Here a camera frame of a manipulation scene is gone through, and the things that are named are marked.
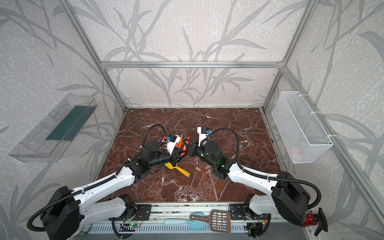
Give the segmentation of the red marker pen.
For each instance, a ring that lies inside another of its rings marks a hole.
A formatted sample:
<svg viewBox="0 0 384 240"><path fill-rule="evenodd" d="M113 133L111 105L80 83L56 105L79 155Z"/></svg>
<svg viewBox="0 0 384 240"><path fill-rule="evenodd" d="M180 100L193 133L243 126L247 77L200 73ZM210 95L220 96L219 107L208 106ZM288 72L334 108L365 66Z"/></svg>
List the red marker pen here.
<svg viewBox="0 0 384 240"><path fill-rule="evenodd" d="M180 153L180 157L183 157L187 154L187 150L189 149L189 141L183 141L183 143L180 143L180 148L182 148L182 153Z"/></svg>

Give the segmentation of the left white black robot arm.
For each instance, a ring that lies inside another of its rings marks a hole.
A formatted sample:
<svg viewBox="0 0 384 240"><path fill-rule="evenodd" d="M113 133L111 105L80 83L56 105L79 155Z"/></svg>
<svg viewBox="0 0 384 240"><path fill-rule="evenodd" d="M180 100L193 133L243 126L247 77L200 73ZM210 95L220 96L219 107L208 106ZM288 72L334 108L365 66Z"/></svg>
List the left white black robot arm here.
<svg viewBox="0 0 384 240"><path fill-rule="evenodd" d="M115 173L72 190L58 189L49 201L50 208L40 214L49 239L66 240L98 221L134 215L136 204L128 195L108 201L103 198L144 179L154 166L178 163L186 153L187 147L150 142Z"/></svg>

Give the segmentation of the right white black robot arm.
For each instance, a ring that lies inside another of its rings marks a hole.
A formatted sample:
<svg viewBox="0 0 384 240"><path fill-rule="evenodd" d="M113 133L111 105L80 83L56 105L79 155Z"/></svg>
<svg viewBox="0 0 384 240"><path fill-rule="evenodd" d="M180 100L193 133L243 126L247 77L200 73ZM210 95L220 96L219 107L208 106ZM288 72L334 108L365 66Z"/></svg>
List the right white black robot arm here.
<svg viewBox="0 0 384 240"><path fill-rule="evenodd" d="M222 149L214 141L199 145L197 141L190 140L186 144L188 156L198 157L207 163L219 179L243 184L266 195L265 198L252 195L245 201L244 207L249 218L279 214L291 224L304 225L310 195L291 174L282 172L277 175L249 168L240 169L236 161L223 155Z"/></svg>

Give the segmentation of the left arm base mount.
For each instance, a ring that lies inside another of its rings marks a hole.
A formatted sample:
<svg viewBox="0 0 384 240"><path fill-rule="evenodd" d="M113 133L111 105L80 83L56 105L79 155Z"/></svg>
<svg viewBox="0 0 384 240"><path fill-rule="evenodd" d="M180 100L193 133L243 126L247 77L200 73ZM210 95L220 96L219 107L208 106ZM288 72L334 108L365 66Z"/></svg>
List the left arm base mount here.
<svg viewBox="0 0 384 240"><path fill-rule="evenodd" d="M148 221L150 218L152 205L136 204L128 195L121 195L120 198L125 203L125 211L121 215L124 220Z"/></svg>

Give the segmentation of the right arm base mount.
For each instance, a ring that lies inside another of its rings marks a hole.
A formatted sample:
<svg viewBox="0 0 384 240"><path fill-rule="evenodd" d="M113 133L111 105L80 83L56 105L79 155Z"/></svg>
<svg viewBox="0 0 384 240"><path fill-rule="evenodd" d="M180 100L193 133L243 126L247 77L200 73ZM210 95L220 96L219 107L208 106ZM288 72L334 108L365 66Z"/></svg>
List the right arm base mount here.
<svg viewBox="0 0 384 240"><path fill-rule="evenodd" d="M256 194L250 194L244 202L230 204L228 207L231 220L244 221L268 221L274 209L271 197Z"/></svg>

